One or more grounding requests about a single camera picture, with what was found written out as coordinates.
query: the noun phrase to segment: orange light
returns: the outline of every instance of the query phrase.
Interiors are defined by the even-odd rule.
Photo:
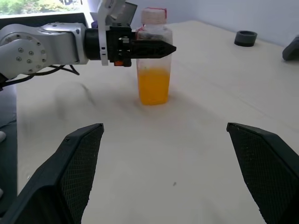
[[[114,62],[114,65],[115,66],[123,66],[123,62],[122,61],[117,61],[117,62]]]

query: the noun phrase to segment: window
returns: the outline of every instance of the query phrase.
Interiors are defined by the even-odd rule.
[[[81,10],[82,0],[0,0],[0,15],[21,15]]]

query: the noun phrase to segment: black mesh gripper pad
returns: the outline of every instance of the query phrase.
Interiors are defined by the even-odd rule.
[[[103,125],[95,124],[67,135],[32,175],[0,223],[80,224],[103,132]]]
[[[299,224],[299,157],[276,134],[228,123],[244,181],[267,224]]]

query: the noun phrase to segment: wall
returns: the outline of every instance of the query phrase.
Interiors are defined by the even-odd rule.
[[[252,30],[286,46],[299,33],[298,0],[199,0],[197,18],[228,30]]]
[[[145,7],[162,7],[168,10],[168,22],[195,20],[199,8],[199,0],[127,0],[138,5],[132,28],[140,26],[141,10]]]

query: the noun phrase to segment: dark gray object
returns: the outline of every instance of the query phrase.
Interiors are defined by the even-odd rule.
[[[299,36],[287,46],[282,52],[282,58],[286,61],[299,60]]]
[[[247,30],[237,32],[235,45],[242,47],[252,47],[256,42],[257,33]]]

